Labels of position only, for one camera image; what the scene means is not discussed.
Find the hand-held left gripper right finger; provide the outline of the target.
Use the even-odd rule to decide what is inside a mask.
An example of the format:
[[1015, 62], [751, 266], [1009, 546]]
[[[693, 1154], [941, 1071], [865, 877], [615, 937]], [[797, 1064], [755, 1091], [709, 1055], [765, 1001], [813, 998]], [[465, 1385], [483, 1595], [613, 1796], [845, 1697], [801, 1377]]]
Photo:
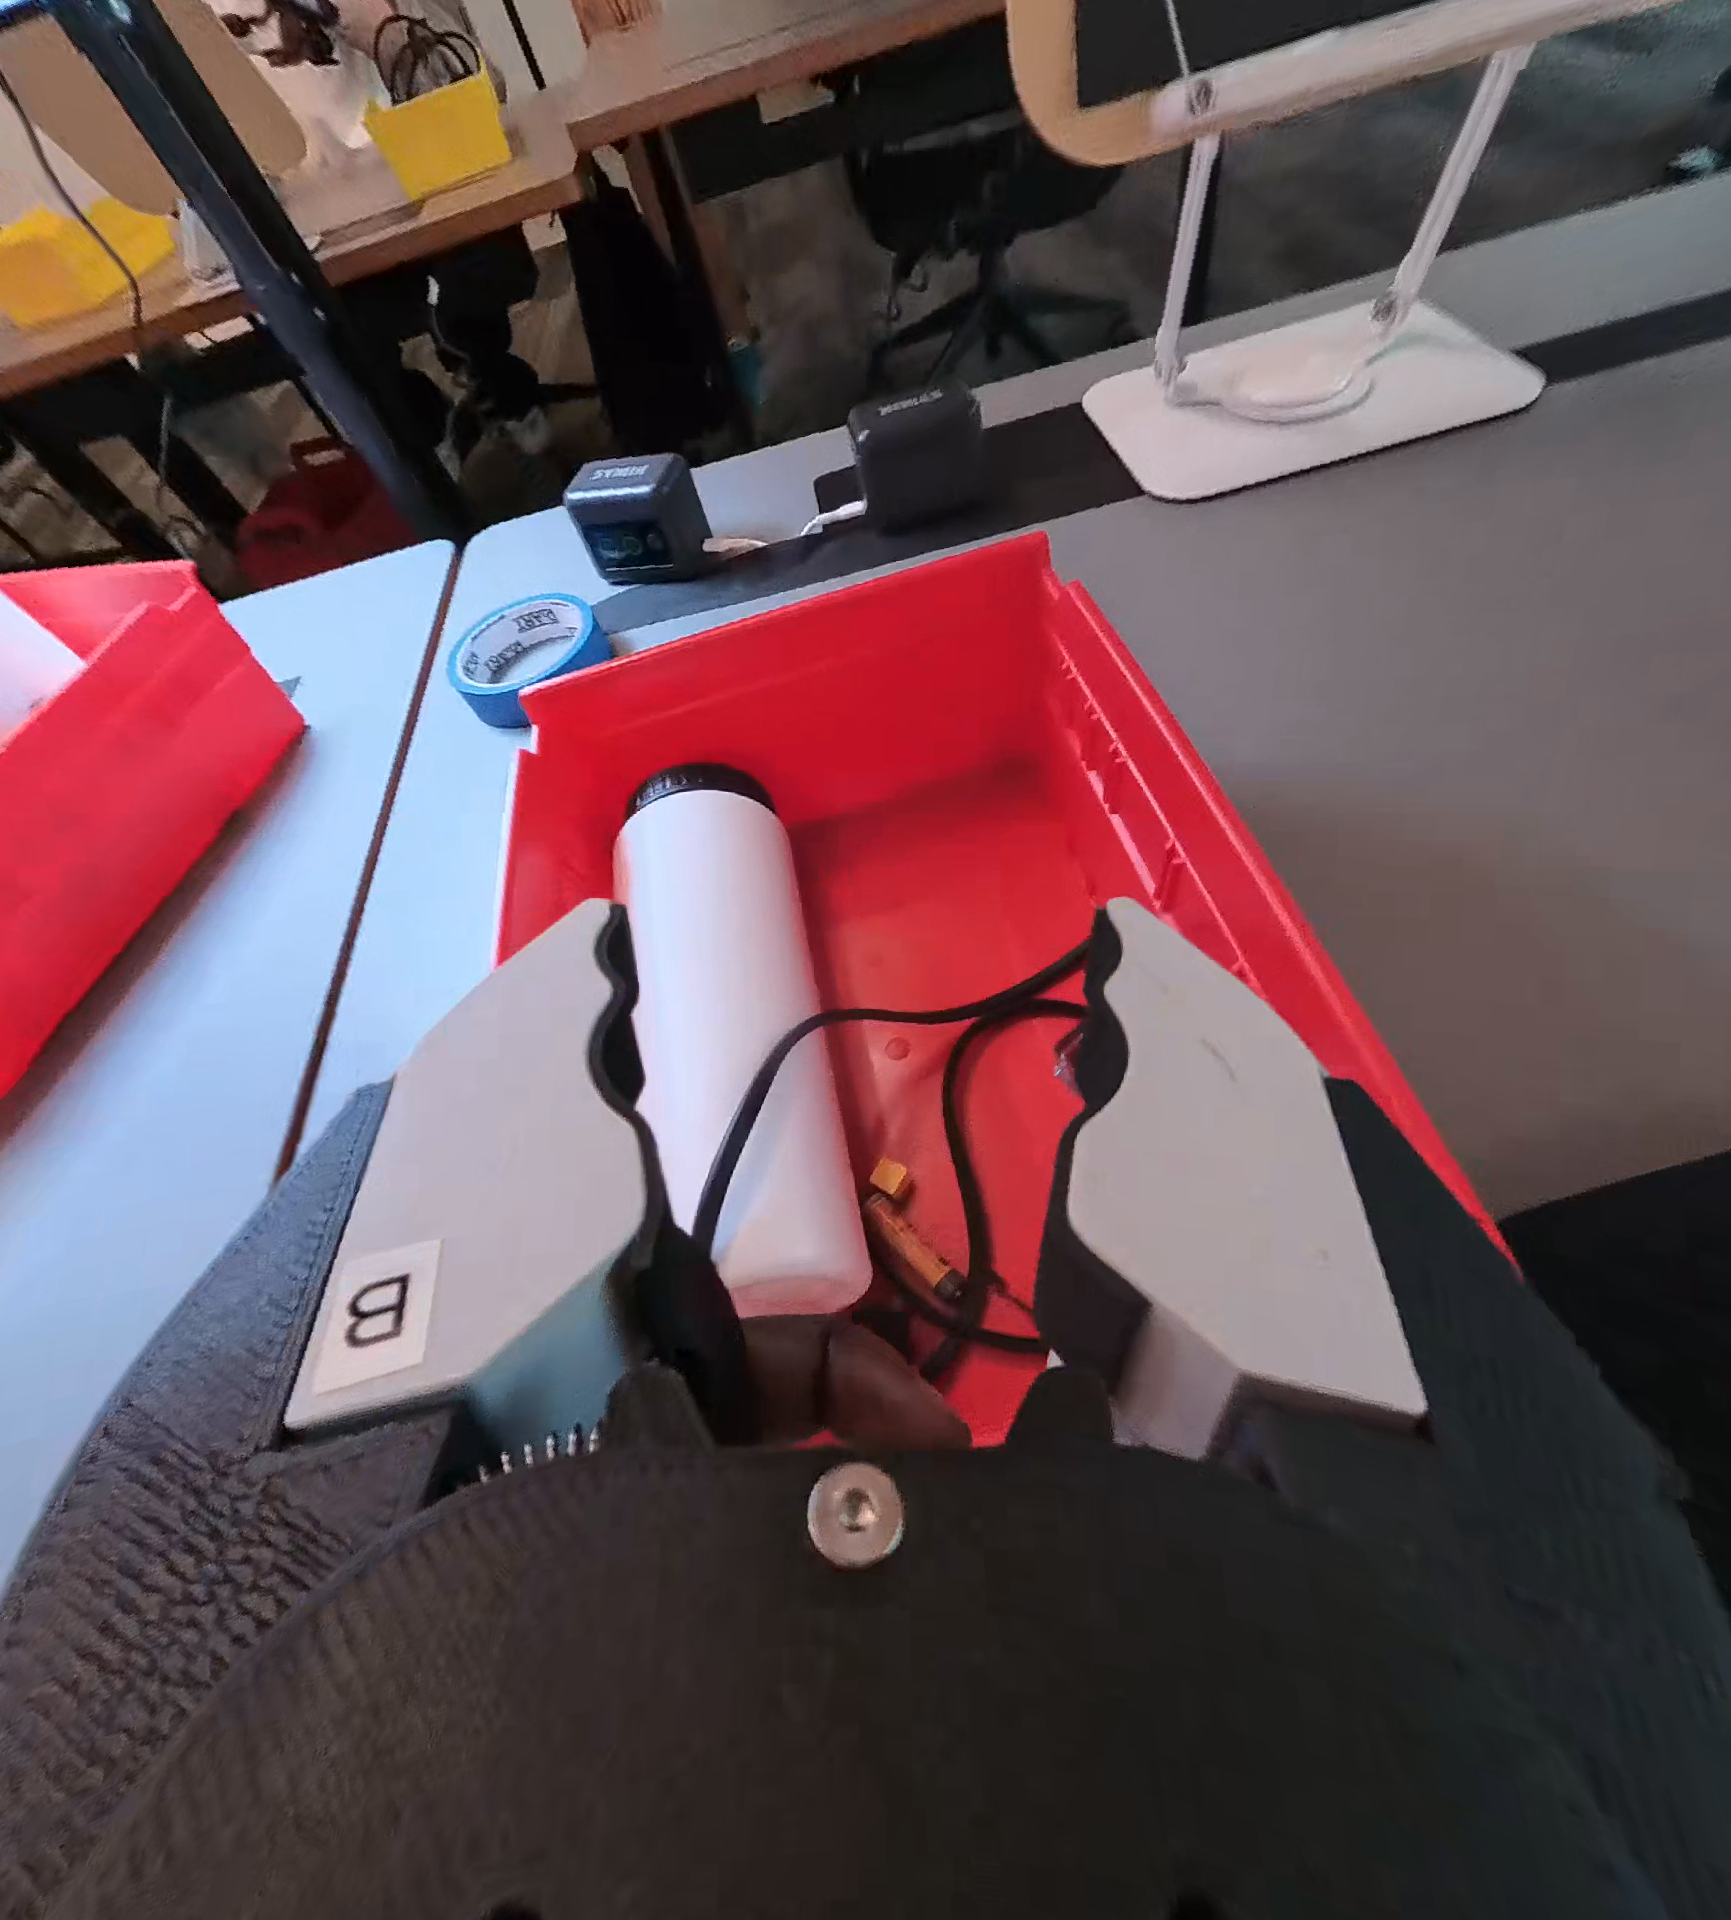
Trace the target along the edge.
[[1426, 1400], [1326, 1076], [1132, 901], [1092, 925], [1066, 1132], [1066, 1362], [1186, 1461], [1260, 1404], [1412, 1428]]

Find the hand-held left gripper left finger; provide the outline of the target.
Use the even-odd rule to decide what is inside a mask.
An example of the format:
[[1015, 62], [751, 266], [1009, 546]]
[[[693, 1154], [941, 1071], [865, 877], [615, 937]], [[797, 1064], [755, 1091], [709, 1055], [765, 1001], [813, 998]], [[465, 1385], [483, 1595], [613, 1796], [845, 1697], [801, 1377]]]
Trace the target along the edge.
[[587, 901], [405, 1057], [283, 1410], [289, 1438], [463, 1410], [493, 1448], [577, 1448], [643, 1356], [627, 1283], [651, 1206], [595, 1043], [623, 928]]

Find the white bottle black cap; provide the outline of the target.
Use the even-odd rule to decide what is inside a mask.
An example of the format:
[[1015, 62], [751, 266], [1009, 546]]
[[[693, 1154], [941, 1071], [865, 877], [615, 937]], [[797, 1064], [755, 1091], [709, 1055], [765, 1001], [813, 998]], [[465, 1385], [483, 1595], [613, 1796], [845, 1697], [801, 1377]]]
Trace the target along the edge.
[[[637, 1109], [671, 1215], [693, 1233], [763, 1060], [823, 1008], [793, 854], [753, 776], [687, 763], [629, 799], [613, 877], [637, 970]], [[867, 1292], [873, 1264], [819, 1033], [781, 1064], [707, 1243], [743, 1318], [845, 1314]]]

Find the red plastic bin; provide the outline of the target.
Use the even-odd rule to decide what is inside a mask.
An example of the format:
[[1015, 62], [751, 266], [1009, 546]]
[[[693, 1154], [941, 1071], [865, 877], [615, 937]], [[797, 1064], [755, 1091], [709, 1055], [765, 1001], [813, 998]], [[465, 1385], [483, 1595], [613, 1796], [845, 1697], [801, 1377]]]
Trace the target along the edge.
[[[1282, 878], [1044, 538], [1026, 536], [661, 643], [531, 701], [497, 958], [597, 901], [629, 797], [687, 763], [767, 793], [823, 1008], [989, 996], [1132, 901], [1308, 1046], [1398, 1305], [1442, 1245], [1516, 1278], [1494, 1223]], [[1086, 962], [1032, 1015], [841, 1023], [823, 1034], [855, 1163], [909, 1168], [915, 1228], [995, 1260], [989, 1330], [1066, 1360], [1066, 1132]]]
[[0, 1101], [303, 733], [187, 562], [13, 573], [83, 662], [0, 743]]

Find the person's left hand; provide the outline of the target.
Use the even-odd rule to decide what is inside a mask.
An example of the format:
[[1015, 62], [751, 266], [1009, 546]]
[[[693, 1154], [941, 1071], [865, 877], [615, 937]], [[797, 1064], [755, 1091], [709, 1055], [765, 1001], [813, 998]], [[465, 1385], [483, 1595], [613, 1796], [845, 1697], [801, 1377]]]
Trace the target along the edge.
[[767, 1447], [833, 1444], [879, 1453], [963, 1453], [971, 1431], [875, 1332], [829, 1314], [765, 1314], [741, 1324]]

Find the blue tape roll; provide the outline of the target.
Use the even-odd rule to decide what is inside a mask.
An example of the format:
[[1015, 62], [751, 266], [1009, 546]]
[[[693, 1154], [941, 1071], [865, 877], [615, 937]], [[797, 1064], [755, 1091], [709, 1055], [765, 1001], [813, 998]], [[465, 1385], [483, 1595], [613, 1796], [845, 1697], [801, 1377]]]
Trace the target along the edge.
[[525, 731], [525, 696], [613, 658], [591, 606], [569, 593], [517, 597], [471, 622], [445, 661], [447, 684], [489, 728]]

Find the small black box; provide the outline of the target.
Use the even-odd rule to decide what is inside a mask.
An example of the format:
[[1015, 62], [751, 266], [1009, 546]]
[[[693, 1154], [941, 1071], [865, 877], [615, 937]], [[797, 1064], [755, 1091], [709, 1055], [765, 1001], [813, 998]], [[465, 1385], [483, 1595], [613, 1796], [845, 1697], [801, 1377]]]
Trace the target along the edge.
[[873, 531], [913, 531], [987, 500], [983, 419], [963, 383], [939, 380], [863, 401], [845, 426], [863, 519]]
[[565, 487], [561, 506], [611, 587], [689, 583], [711, 568], [711, 527], [677, 452], [591, 460]]

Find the white monitor stand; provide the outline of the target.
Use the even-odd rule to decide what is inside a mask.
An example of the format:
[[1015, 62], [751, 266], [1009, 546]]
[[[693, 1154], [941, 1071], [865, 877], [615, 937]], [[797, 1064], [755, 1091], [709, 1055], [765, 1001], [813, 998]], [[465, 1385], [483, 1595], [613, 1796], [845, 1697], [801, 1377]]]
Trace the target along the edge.
[[1540, 397], [1542, 372], [1420, 301], [1530, 51], [1506, 47], [1484, 62], [1408, 246], [1374, 301], [1204, 350], [1182, 349], [1182, 309], [1220, 141], [1190, 144], [1150, 368], [1106, 376], [1078, 403], [1142, 497], [1212, 500], [1498, 420]]

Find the black metal pole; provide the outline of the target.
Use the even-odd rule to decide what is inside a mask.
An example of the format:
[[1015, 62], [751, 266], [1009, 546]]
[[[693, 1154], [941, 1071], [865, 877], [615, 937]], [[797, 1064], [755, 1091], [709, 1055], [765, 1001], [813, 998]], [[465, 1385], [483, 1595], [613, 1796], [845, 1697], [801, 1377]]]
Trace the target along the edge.
[[463, 544], [473, 517], [419, 441], [397, 376], [351, 323], [157, 7], [55, 2], [47, 10], [197, 212], [265, 330], [405, 524], [419, 541]]

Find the wooden work table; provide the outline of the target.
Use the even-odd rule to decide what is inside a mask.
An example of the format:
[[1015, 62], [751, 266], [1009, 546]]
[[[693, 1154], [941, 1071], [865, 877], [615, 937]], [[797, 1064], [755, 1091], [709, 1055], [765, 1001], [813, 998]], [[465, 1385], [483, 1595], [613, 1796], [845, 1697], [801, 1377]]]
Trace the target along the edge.
[[[407, 268], [459, 246], [561, 212], [581, 197], [579, 157], [563, 110], [547, 93], [505, 112], [511, 162], [419, 206], [395, 208], [313, 246], [331, 287]], [[39, 395], [159, 343], [245, 321], [251, 299], [231, 278], [201, 283], [177, 258], [151, 268], [141, 309], [119, 294], [85, 314], [37, 328], [0, 321], [0, 403]]]
[[573, 149], [589, 152], [999, 18], [1001, 2], [695, 2], [661, 5], [603, 32], [551, 104]]

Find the yellow plastic bin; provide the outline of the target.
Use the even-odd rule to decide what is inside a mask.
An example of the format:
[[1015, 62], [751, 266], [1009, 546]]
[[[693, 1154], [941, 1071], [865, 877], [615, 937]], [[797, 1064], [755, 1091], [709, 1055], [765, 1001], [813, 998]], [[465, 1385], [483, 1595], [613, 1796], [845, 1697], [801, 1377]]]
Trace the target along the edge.
[[37, 206], [0, 227], [0, 316], [17, 328], [75, 321], [109, 303], [177, 250], [171, 219], [99, 199], [83, 212]]
[[483, 66], [405, 103], [369, 103], [361, 123], [411, 204], [513, 162], [493, 79]]

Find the black office chair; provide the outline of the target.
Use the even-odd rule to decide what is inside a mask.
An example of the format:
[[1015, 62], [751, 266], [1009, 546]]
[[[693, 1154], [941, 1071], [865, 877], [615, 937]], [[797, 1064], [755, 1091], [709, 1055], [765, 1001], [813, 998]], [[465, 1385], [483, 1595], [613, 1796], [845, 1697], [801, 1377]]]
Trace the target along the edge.
[[[1038, 368], [1058, 361], [1042, 323], [1100, 325], [1100, 344], [1130, 339], [1124, 301], [1020, 283], [1007, 268], [1028, 235], [1080, 220], [1116, 187], [1120, 164], [1088, 167], [1050, 149], [1019, 108], [869, 149], [843, 162], [869, 236], [889, 254], [883, 330], [867, 357], [867, 395], [891, 388], [895, 363], [939, 349], [921, 384], [955, 376], [973, 349], [995, 358], [1017, 347]], [[899, 299], [949, 260], [973, 264], [973, 285], [921, 319], [899, 321]]]

